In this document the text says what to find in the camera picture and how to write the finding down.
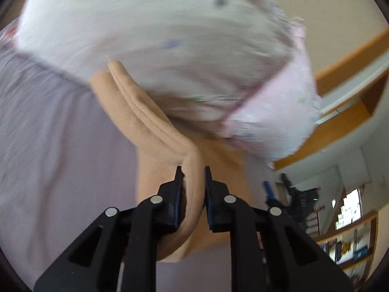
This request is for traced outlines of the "tan long-sleeve shirt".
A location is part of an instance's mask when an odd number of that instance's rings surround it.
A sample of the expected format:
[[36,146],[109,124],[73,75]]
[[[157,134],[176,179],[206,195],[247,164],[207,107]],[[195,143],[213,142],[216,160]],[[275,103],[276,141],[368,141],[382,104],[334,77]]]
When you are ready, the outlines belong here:
[[222,140],[186,128],[176,128],[157,104],[132,79],[119,61],[92,76],[90,85],[100,105],[122,135],[135,145],[136,201],[155,195],[173,180],[177,167],[184,173],[184,219],[179,229],[158,245],[157,260],[180,262],[209,248],[225,245],[225,233],[213,234],[203,211],[205,167],[230,193],[251,202],[242,152]]

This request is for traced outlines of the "wooden bookshelf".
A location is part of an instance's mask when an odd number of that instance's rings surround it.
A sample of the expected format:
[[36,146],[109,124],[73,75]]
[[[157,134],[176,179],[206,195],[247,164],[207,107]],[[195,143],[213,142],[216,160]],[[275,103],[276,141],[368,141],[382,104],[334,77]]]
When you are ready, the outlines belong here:
[[314,238],[349,277],[356,291],[366,282],[371,270],[378,236],[378,217],[378,212],[373,210],[343,228]]

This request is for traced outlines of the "lavender bed sheet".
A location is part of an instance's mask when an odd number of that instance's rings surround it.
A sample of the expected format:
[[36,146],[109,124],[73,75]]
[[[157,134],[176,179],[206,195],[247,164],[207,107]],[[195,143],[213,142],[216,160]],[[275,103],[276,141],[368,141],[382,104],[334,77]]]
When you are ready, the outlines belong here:
[[36,280],[86,229],[77,257],[121,270],[135,201],[136,149],[93,93],[1,46],[1,261]]

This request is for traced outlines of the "wooden headboard with glass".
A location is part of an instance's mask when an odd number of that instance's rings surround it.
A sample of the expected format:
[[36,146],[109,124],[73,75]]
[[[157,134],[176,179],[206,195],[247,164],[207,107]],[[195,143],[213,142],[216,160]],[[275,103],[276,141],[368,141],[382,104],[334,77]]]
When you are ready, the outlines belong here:
[[388,29],[317,74],[322,109],[317,128],[296,153],[274,163],[276,170],[324,152],[370,120],[388,83]]

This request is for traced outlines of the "left floral pink pillow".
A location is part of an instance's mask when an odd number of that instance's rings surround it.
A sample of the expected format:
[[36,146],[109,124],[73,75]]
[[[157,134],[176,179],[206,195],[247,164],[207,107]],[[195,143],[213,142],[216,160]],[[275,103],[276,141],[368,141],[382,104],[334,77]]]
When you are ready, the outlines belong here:
[[320,116],[305,36],[276,0],[26,0],[16,43],[79,82],[117,59],[166,115],[276,161]]

